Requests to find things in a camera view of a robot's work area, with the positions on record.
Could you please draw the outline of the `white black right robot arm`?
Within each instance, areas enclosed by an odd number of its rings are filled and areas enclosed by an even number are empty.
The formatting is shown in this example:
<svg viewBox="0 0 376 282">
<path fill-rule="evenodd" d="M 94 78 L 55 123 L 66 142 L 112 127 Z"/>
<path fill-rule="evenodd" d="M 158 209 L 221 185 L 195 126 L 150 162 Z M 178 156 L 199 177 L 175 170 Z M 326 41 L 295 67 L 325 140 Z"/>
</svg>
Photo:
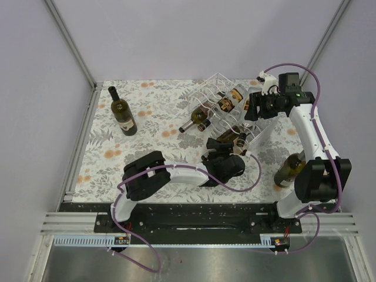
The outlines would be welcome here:
<svg viewBox="0 0 376 282">
<path fill-rule="evenodd" d="M 257 79 L 263 87 L 249 95 L 245 119 L 255 122 L 285 113 L 297 130 L 306 159 L 294 180 L 294 191 L 277 202 L 277 212 L 267 218 L 269 229 L 279 233 L 288 226 L 288 218 L 312 209 L 324 212 L 320 203 L 336 200 L 329 211 L 336 212 L 352 166 L 331 145 L 318 115 L 318 96 L 302 90 L 297 72 L 275 77 L 262 71 Z"/>
</svg>

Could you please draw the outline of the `green bottle black neck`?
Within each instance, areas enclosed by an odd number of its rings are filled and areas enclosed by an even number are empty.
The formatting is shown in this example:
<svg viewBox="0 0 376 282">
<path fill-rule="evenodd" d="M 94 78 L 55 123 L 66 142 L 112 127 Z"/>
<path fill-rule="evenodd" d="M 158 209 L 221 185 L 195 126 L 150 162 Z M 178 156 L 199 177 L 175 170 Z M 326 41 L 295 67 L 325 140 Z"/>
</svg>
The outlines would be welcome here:
<svg viewBox="0 0 376 282">
<path fill-rule="evenodd" d="M 111 110 L 124 135 L 133 136 L 137 132 L 137 125 L 127 101 L 121 99 L 114 86 L 108 87 L 112 97 Z"/>
</svg>

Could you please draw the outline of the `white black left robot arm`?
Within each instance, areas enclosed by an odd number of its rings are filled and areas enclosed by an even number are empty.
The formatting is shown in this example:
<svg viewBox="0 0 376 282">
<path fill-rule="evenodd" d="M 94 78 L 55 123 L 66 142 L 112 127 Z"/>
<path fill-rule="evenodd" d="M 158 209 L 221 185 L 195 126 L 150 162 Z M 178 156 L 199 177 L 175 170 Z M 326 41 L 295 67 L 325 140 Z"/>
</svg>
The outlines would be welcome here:
<svg viewBox="0 0 376 282">
<path fill-rule="evenodd" d="M 233 153 L 232 142 L 209 138 L 207 156 L 197 164 L 168 162 L 155 150 L 123 168 L 120 194 L 111 204 L 107 225 L 115 232 L 123 231 L 132 210 L 139 201 L 150 198 L 167 184 L 192 184 L 215 187 L 244 173 L 245 162 Z"/>
</svg>

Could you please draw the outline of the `clear square liquor bottle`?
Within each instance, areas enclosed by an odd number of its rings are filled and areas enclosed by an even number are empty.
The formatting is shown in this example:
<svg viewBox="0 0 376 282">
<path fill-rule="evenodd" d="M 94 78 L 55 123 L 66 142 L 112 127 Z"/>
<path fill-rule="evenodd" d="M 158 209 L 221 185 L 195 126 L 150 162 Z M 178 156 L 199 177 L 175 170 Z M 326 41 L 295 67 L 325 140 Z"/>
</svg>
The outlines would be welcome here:
<svg viewBox="0 0 376 282">
<path fill-rule="evenodd" d="M 246 88 L 238 84 L 227 93 L 224 93 L 224 96 L 217 102 L 209 101 L 209 106 L 205 107 L 207 117 L 198 125 L 197 129 L 202 132 L 211 125 L 216 130 L 230 129 L 235 121 L 230 112 L 244 100 L 246 93 Z"/>
</svg>

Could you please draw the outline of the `green bottle silver neck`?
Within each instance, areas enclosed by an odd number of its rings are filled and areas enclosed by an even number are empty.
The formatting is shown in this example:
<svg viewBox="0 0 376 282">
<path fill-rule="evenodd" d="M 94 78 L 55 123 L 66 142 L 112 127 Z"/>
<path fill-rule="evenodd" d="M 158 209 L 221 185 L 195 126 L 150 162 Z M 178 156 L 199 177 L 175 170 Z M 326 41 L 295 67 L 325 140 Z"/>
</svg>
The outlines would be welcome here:
<svg viewBox="0 0 376 282">
<path fill-rule="evenodd" d="M 206 119 L 213 116 L 213 111 L 211 110 L 213 107 L 213 104 L 210 102 L 204 102 L 197 108 L 195 108 L 194 111 L 192 111 L 192 114 L 190 115 L 190 119 L 183 124 L 181 127 L 179 127 L 179 132 L 184 133 L 188 129 L 190 129 L 193 125 L 199 125 L 203 123 Z"/>
</svg>

